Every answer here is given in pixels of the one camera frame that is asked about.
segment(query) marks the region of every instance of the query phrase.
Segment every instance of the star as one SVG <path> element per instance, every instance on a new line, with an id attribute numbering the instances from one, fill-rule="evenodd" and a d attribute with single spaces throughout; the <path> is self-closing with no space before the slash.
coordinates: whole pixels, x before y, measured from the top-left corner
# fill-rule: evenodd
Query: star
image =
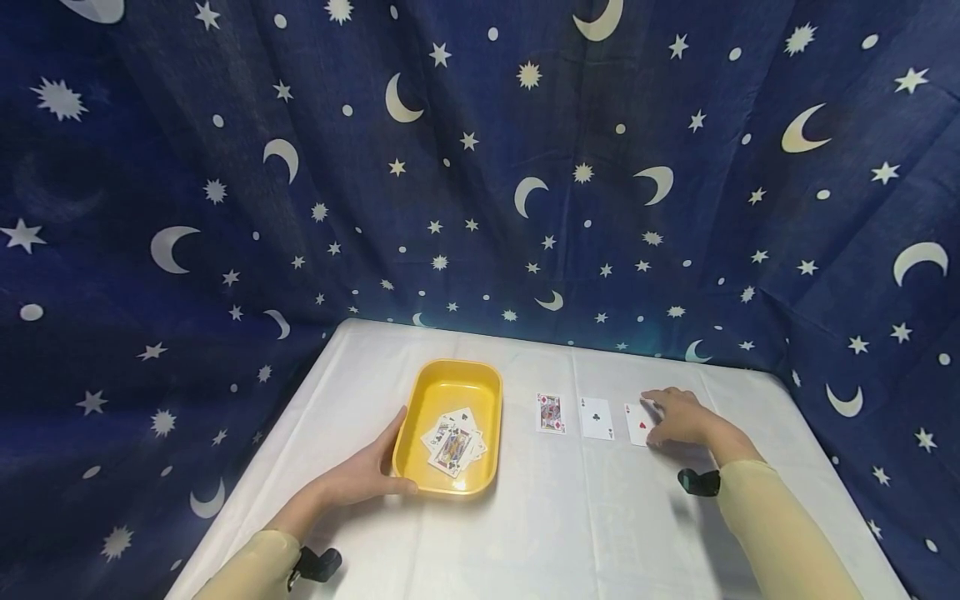
<path id="1" fill-rule="evenodd" d="M 220 26 L 217 25 L 217 17 L 219 17 L 220 14 L 210 9 L 209 0 L 207 0 L 203 6 L 200 6 L 200 4 L 197 2 L 194 2 L 194 4 L 197 6 L 198 12 L 193 18 L 203 21 L 204 27 L 206 27 L 207 31 L 210 31 L 210 27 L 216 27 L 217 29 L 220 29 Z"/>
<path id="2" fill-rule="evenodd" d="M 874 477 L 880 482 L 881 486 L 890 487 L 890 477 L 887 476 L 883 469 L 874 465 Z"/>
<path id="3" fill-rule="evenodd" d="M 84 408 L 84 417 L 90 413 L 100 413 L 104 414 L 104 409 L 101 408 L 104 404 L 109 402 L 109 400 L 104 400 L 100 396 L 103 394 L 103 390 L 97 392 L 96 394 L 91 394 L 90 392 L 84 392 L 84 401 L 77 402 L 74 406 L 83 406 Z"/>
<path id="4" fill-rule="evenodd" d="M 142 354 L 136 355 L 141 362 L 151 358 L 159 358 L 160 354 L 162 354 L 163 352 L 166 352 L 169 349 L 169 348 L 163 347 L 163 342 L 160 342 L 156 346 L 146 346 L 145 348 L 146 349 L 143 350 Z"/>
<path id="5" fill-rule="evenodd" d="M 593 178 L 593 167 L 583 163 L 577 165 L 577 168 L 573 170 L 573 180 L 577 183 L 586 183 Z"/>
<path id="6" fill-rule="evenodd" d="M 765 189 L 763 189 L 762 187 L 759 187 L 756 189 L 756 192 L 750 192 L 750 200 L 748 200 L 747 202 L 750 203 L 750 206 L 753 206 L 754 204 L 763 200 L 763 195 L 766 193 L 767 191 Z"/>
<path id="7" fill-rule="evenodd" d="M 883 184 L 886 185 L 887 181 L 889 181 L 890 179 L 900 178 L 900 176 L 897 175 L 897 169 L 899 168 L 900 166 L 898 164 L 895 164 L 894 166 L 891 167 L 890 163 L 884 160 L 882 167 L 880 167 L 879 169 L 871 169 L 871 171 L 874 172 L 874 178 L 871 179 L 870 181 L 882 181 Z"/>
<path id="8" fill-rule="evenodd" d="M 290 86 L 284 85 L 283 80 L 277 80 L 274 89 L 276 90 L 276 97 L 282 99 L 283 102 L 289 103 L 294 99 L 293 94 L 290 93 Z"/>
<path id="9" fill-rule="evenodd" d="M 906 328 L 906 322 L 894 325 L 894 332 L 890 334 L 890 337 L 897 338 L 897 343 L 902 344 L 903 342 L 910 341 L 910 334 L 913 333 L 913 329 Z"/>
<path id="10" fill-rule="evenodd" d="M 663 236 L 655 231 L 647 231 L 643 234 L 643 241 L 651 246 L 659 246 L 663 243 Z"/>
<path id="11" fill-rule="evenodd" d="M 464 132 L 464 138 L 460 140 L 460 143 L 464 145 L 464 150 L 473 150 L 476 152 L 476 149 L 473 147 L 479 144 L 480 140 L 474 138 L 475 135 L 476 133 L 467 134 L 467 132 Z"/>
<path id="12" fill-rule="evenodd" d="M 856 336 L 855 338 L 850 338 L 850 345 L 847 346 L 847 348 L 852 349 L 854 354 L 859 354 L 860 352 L 867 352 L 867 346 L 869 345 L 870 342 L 864 342 L 860 336 Z"/>
<path id="13" fill-rule="evenodd" d="M 917 438 L 918 440 L 920 440 L 920 441 L 917 443 L 917 445 L 918 445 L 919 447 L 923 448 L 924 450 L 926 450 L 926 453 L 927 453 L 927 454 L 930 453 L 930 448 L 935 448 L 935 447 L 937 447 L 937 445 L 933 442 L 933 434 L 932 434 L 932 433 L 929 433 L 928 431 L 926 431 L 926 429 L 923 429 L 923 428 L 921 427 L 921 428 L 920 428 L 920 431 L 918 431 L 917 433 L 915 433 L 915 434 L 913 434 L 913 435 L 914 435 L 915 438 Z"/>
<path id="14" fill-rule="evenodd" d="M 438 67 L 441 64 L 446 67 L 446 60 L 452 57 L 453 55 L 446 51 L 446 44 L 433 44 L 433 52 L 428 54 L 430 58 L 433 59 L 433 66 Z"/>
<path id="15" fill-rule="evenodd" d="M 929 84 L 930 82 L 924 79 L 924 75 L 926 75 L 926 72 L 929 70 L 930 69 L 924 69 L 920 73 L 917 73 L 913 70 L 913 67 L 910 67 L 907 69 L 906 75 L 894 79 L 895 82 L 900 84 L 897 86 L 897 89 L 894 90 L 894 93 L 905 89 L 908 94 L 912 94 L 917 89 L 917 85 Z"/>
<path id="16" fill-rule="evenodd" d="M 670 54 L 671 60 L 673 59 L 683 60 L 684 50 L 689 48 L 689 46 L 686 45 L 686 34 L 684 34 L 683 37 L 674 36 L 674 42 L 669 46 L 667 46 L 667 48 L 669 48 L 672 51 L 672 53 Z"/>
<path id="17" fill-rule="evenodd" d="M 873 519 L 867 521 L 867 525 L 870 526 L 870 531 L 874 532 L 874 535 L 878 540 L 883 540 L 883 536 L 880 534 L 882 530 L 876 526 L 876 523 L 874 523 Z"/>
<path id="18" fill-rule="evenodd" d="M 697 110 L 696 114 L 690 115 L 690 125 L 687 126 L 687 129 L 694 130 L 694 132 L 696 132 L 698 129 L 704 126 L 704 119 L 706 118 L 707 116 L 703 114 L 701 110 Z"/>
<path id="19" fill-rule="evenodd" d="M 818 266 L 816 266 L 815 264 L 813 264 L 814 262 L 816 262 L 816 261 L 815 261 L 815 260 L 811 260 L 811 261 L 807 262 L 807 261 L 805 261 L 805 260 L 801 260 L 801 261 L 800 261 L 800 265 L 797 267 L 797 269 L 800 270 L 800 274 L 801 274 L 801 275 L 810 275 L 810 276 L 812 276 L 814 271 L 820 269 L 820 267 L 818 267 Z"/>
<path id="20" fill-rule="evenodd" d="M 23 222 L 23 219 L 17 219 L 15 228 L 0 228 L 0 231 L 10 236 L 10 241 L 7 242 L 7 248 L 22 246 L 23 250 L 27 251 L 27 254 L 33 254 L 33 244 L 46 244 L 46 242 L 37 236 L 41 229 L 43 229 L 42 226 L 28 228 L 27 224 Z"/>
<path id="21" fill-rule="evenodd" d="M 400 159 L 399 159 L 399 158 L 394 158 L 394 161 L 393 161 L 393 162 L 388 162 L 387 164 L 390 165 L 390 174 L 391 174 L 391 175 L 396 175 L 397 177 L 400 177 L 400 173 L 406 173 L 406 172 L 407 172 L 407 170 L 403 168 L 403 165 L 405 165 L 406 163 L 405 163 L 405 162 L 400 162 Z"/>

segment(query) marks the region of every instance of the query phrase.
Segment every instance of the fabric backdrop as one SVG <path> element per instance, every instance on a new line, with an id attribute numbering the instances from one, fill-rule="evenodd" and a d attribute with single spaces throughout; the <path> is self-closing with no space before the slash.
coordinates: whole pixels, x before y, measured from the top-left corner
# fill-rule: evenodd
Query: fabric backdrop
<path id="1" fill-rule="evenodd" d="M 355 316 L 774 372 L 952 597 L 956 5 L 393 1 L 0 13 L 0 595 L 162 595 Z"/>

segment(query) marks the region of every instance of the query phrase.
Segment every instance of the white tablecloth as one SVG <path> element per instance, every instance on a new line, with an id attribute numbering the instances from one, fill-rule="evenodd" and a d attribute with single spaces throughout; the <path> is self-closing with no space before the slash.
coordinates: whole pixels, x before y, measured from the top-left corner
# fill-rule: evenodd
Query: white tablecloth
<path id="1" fill-rule="evenodd" d="M 171 589 L 189 598 L 315 475 L 372 440 L 436 358 L 503 376 L 500 464 L 473 502 L 390 498 L 327 515 L 309 541 L 344 565 L 294 598 L 759 598 L 716 503 L 687 495 L 682 466 L 630 445 L 621 404 L 651 388 L 693 391 L 739 425 L 823 528 L 870 600 L 905 600 L 781 384 L 772 376 L 396 324 L 347 321 L 330 340 Z M 537 392 L 558 393 L 567 435 L 537 433 Z M 575 400 L 611 403 L 616 440 L 582 438 Z"/>

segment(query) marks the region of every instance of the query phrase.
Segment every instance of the plastic tray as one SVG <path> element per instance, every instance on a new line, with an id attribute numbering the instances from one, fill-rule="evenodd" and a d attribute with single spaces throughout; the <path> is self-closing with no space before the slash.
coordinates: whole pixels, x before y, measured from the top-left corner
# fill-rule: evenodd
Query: plastic tray
<path id="1" fill-rule="evenodd" d="M 487 452 L 452 479 L 427 464 L 430 452 L 420 437 L 433 428 L 440 415 L 462 408 L 473 413 Z M 394 471 L 416 481 L 421 495 L 470 499 L 496 476 L 502 409 L 503 380 L 490 365 L 449 359 L 427 363 L 417 376 L 407 418 L 396 436 Z"/>

